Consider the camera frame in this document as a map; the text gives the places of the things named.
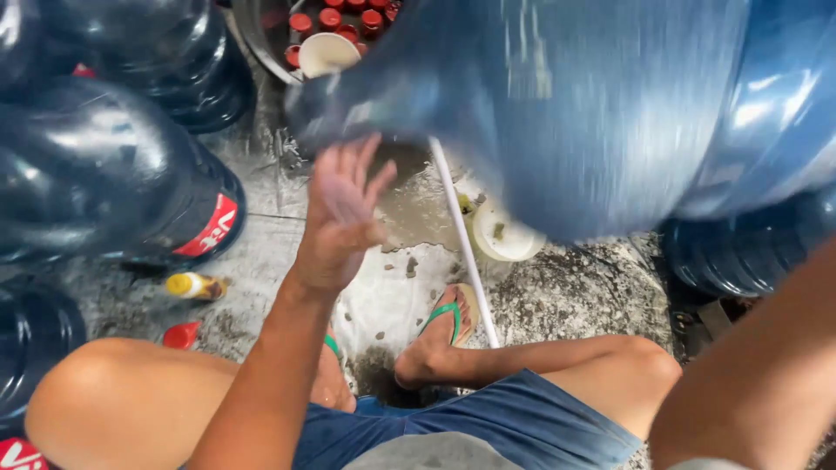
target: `gallon jug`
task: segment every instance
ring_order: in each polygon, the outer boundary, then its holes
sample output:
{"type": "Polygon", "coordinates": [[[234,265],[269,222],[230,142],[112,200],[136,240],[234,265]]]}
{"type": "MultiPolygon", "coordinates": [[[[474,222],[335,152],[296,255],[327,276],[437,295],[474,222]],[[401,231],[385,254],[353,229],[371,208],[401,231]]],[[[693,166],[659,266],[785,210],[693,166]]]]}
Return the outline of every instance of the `gallon jug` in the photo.
{"type": "Polygon", "coordinates": [[[720,221],[670,221],[662,249],[678,278],[709,294],[770,294],[836,232],[836,184],[720,221]]]}
{"type": "Polygon", "coordinates": [[[154,100],[192,134],[250,110],[250,69],[210,0],[48,0],[55,34],[84,47],[101,79],[154,100]]]}
{"type": "Polygon", "coordinates": [[[289,90],[300,143],[437,137],[552,240],[722,217],[833,179],[833,0],[410,0],[289,90]]]}
{"type": "Polygon", "coordinates": [[[27,88],[70,74],[77,58],[46,36],[38,2],[0,0],[0,100],[15,100],[27,88]]]}
{"type": "Polygon", "coordinates": [[[0,283],[0,438],[21,435],[35,386],[85,338],[75,302],[60,290],[28,276],[0,283]]]}
{"type": "Polygon", "coordinates": [[[106,256],[188,266],[241,232],[238,178],[160,108],[60,77],[0,105],[0,263],[106,256]]]}

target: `metal bowl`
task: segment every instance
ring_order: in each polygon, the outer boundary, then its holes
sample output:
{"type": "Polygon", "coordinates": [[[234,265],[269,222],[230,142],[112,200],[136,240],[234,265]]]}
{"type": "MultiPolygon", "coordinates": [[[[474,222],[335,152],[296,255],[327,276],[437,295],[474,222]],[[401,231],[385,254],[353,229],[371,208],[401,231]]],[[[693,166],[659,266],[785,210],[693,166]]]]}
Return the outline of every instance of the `metal bowl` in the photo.
{"type": "Polygon", "coordinates": [[[283,64],[284,49],[290,45],[288,20],[295,3],[292,0],[232,2],[238,31],[252,54],[267,71],[286,84],[301,83],[283,64]]]}

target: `shorts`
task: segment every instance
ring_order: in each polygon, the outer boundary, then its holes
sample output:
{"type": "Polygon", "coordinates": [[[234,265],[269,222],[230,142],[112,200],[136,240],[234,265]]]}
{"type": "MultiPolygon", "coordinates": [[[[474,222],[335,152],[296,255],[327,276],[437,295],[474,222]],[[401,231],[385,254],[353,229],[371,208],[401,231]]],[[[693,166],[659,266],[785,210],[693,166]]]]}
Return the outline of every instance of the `shorts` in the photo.
{"type": "Polygon", "coordinates": [[[478,437],[532,470],[610,468],[624,463],[642,443],[530,370],[427,408],[389,408],[383,416],[360,408],[346,413],[309,404],[293,468],[339,470],[384,442],[434,432],[478,437]]]}

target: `white plastic rod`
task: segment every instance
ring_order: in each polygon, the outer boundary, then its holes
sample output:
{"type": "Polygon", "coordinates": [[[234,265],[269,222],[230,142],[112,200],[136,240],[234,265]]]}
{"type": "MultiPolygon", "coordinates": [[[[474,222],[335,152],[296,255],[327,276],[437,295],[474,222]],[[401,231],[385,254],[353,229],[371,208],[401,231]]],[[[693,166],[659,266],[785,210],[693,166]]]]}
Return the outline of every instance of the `white plastic rod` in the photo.
{"type": "Polygon", "coordinates": [[[461,216],[459,198],[456,195],[456,188],[453,186],[453,178],[450,176],[450,167],[447,165],[447,159],[444,157],[444,150],[441,148],[441,143],[435,137],[430,138],[430,151],[436,161],[438,173],[441,177],[441,184],[444,185],[444,193],[447,195],[447,204],[450,206],[450,216],[453,217],[453,222],[456,224],[456,231],[459,233],[459,243],[461,243],[461,251],[465,256],[467,273],[470,275],[471,284],[473,284],[473,291],[476,293],[476,301],[479,304],[479,311],[482,312],[482,323],[485,325],[487,343],[493,349],[496,349],[499,347],[499,340],[497,339],[497,330],[493,327],[491,308],[488,306],[487,299],[485,298],[485,289],[482,287],[482,279],[479,277],[479,269],[476,267],[476,258],[473,256],[473,247],[470,244],[470,238],[467,236],[465,219],[461,216]]]}

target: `blue water jug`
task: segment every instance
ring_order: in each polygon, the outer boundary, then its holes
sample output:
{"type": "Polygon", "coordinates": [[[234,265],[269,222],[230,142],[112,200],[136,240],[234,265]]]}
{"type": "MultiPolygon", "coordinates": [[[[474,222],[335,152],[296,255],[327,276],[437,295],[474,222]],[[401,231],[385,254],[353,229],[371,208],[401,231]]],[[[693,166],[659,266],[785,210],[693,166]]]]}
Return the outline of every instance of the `blue water jug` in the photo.
{"type": "Polygon", "coordinates": [[[250,69],[210,0],[45,0],[51,29],[84,47],[98,77],[153,99],[192,134],[255,104],[250,69]]]}
{"type": "Polygon", "coordinates": [[[287,93],[321,147],[439,138],[523,222],[573,242],[722,217],[833,180],[834,0],[410,0],[287,93]]]}
{"type": "Polygon", "coordinates": [[[691,287],[751,297],[772,293],[835,232],[832,184],[720,221],[670,221],[663,229],[662,250],[671,270],[691,287]]]}
{"type": "Polygon", "coordinates": [[[35,0],[0,0],[0,99],[15,100],[41,80],[70,74],[77,57],[47,36],[35,0]]]}
{"type": "Polygon", "coordinates": [[[238,178],[158,106],[78,77],[0,105],[0,201],[0,263],[187,266],[229,248],[246,216],[238,178]]]}
{"type": "Polygon", "coordinates": [[[29,276],[0,283],[0,438],[19,436],[43,376],[85,342],[75,302],[29,276]]]}

